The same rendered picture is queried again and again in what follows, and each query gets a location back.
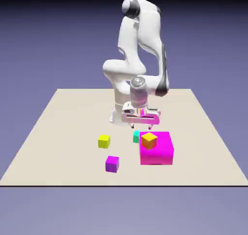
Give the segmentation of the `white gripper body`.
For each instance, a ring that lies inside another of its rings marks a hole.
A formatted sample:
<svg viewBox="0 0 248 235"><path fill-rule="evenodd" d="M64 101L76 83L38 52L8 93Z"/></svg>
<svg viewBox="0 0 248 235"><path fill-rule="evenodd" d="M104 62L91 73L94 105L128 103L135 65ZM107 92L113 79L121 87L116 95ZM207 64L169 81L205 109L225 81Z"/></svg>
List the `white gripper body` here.
<svg viewBox="0 0 248 235"><path fill-rule="evenodd" d="M129 124L148 124L158 125L160 123L160 114L158 110L152 110L143 116L136 116L129 112L122 112L122 121Z"/></svg>

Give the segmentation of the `small orange cube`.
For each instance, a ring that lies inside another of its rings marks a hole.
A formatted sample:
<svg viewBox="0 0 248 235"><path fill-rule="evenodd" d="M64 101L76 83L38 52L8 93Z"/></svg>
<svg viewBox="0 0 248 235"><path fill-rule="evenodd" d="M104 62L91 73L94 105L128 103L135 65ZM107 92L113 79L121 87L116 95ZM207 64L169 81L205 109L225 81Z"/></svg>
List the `small orange cube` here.
<svg viewBox="0 0 248 235"><path fill-rule="evenodd" d="M145 133L141 136L141 145L147 150L155 148L157 145L157 136L152 133Z"/></svg>

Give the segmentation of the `small yellow cube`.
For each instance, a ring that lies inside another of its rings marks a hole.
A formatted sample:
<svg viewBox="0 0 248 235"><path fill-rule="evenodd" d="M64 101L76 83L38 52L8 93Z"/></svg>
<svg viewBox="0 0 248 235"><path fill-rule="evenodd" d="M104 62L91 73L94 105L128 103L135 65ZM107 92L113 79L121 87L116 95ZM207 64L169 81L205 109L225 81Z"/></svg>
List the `small yellow cube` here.
<svg viewBox="0 0 248 235"><path fill-rule="evenodd" d="M108 149L110 145L110 135L100 135L98 138L98 147L103 149Z"/></svg>

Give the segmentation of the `small purple cube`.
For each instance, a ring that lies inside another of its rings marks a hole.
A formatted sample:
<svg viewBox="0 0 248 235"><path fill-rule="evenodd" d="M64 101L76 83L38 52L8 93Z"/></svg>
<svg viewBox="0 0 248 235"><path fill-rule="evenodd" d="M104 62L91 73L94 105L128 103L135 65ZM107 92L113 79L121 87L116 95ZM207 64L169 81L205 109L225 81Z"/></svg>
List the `small purple cube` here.
<svg viewBox="0 0 248 235"><path fill-rule="evenodd" d="M119 157L108 156L105 162L105 169L107 172L117 173L119 169Z"/></svg>

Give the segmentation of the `large magenta box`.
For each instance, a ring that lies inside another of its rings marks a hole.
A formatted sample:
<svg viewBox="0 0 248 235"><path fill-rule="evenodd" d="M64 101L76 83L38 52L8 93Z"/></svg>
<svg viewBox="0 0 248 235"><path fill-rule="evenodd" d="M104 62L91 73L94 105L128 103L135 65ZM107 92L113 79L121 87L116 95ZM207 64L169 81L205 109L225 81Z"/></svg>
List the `large magenta box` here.
<svg viewBox="0 0 248 235"><path fill-rule="evenodd" d="M156 147L148 150L141 145L141 137L148 131L139 133L139 154L141 165L172 165L174 147L172 144L170 133L167 131L152 131L157 136Z"/></svg>

